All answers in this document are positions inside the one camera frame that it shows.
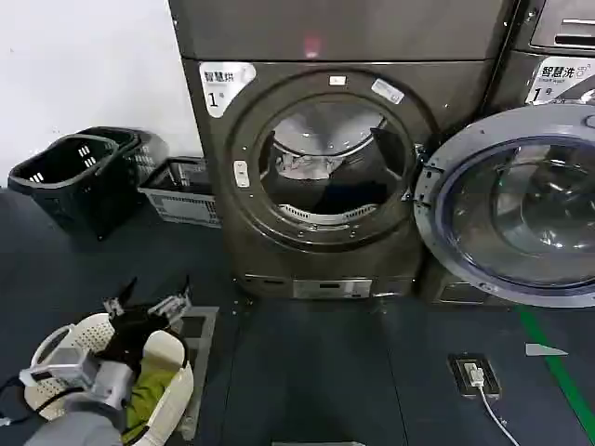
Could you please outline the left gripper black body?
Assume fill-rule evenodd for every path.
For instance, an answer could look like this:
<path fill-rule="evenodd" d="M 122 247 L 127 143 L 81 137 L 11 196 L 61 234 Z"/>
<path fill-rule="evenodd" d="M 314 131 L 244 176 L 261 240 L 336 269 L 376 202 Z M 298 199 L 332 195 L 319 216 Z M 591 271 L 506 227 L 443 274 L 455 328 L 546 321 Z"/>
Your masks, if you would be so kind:
<path fill-rule="evenodd" d="M 133 373 L 139 373 L 144 346 L 150 335 L 170 325 L 167 316 L 149 312 L 149 309 L 149 306 L 134 306 L 110 319 L 114 332 L 97 357 L 102 361 L 123 363 Z"/>

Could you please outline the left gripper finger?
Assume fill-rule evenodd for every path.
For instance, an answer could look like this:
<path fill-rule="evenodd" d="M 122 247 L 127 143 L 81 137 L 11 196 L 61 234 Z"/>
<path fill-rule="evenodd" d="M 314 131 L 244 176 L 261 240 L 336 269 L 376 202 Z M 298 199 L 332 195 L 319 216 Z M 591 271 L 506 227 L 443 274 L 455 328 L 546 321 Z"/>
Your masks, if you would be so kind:
<path fill-rule="evenodd" d="M 127 285 L 123 286 L 115 295 L 103 300 L 103 307 L 110 320 L 125 313 L 126 303 L 131 298 L 138 278 L 134 277 Z"/>
<path fill-rule="evenodd" d="M 169 295 L 148 309 L 149 315 L 164 317 L 168 321 L 180 320 L 192 306 L 192 288 L 190 277 L 186 276 L 183 286 L 173 295 Z"/>

